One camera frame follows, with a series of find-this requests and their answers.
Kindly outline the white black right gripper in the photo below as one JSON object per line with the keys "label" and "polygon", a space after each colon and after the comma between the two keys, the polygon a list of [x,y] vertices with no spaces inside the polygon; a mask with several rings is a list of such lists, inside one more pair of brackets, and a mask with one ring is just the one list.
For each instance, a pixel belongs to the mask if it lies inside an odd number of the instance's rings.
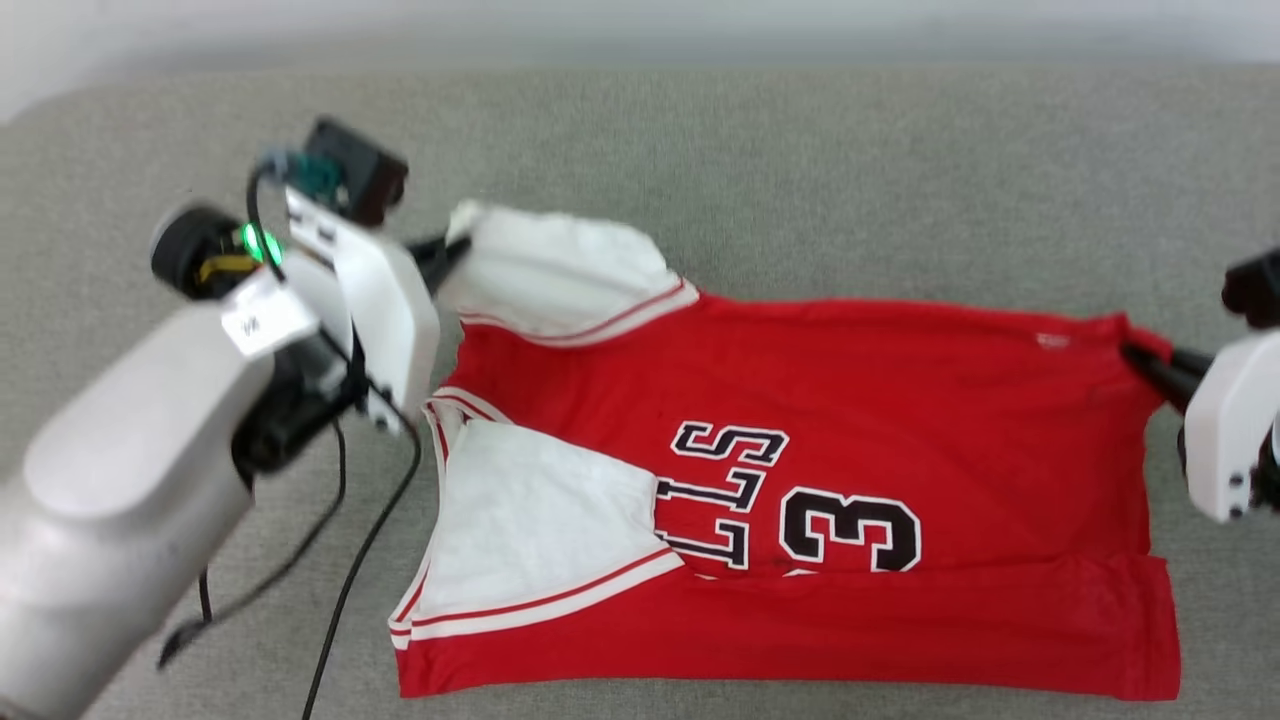
{"label": "white black right gripper", "polygon": [[1219,524],[1249,512],[1251,474],[1277,424],[1279,333],[1251,334],[1213,357],[1126,343],[1126,363],[1184,413],[1185,474],[1193,505]]}

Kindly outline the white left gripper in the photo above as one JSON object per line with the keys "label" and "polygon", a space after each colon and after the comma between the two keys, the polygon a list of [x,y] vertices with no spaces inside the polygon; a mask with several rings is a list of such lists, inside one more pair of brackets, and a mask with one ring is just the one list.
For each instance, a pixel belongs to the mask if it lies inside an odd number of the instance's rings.
{"label": "white left gripper", "polygon": [[430,393],[440,320],[438,293],[467,256],[468,234],[413,240],[404,249],[285,190],[285,283],[349,356],[364,351],[372,388],[365,415],[392,434]]}

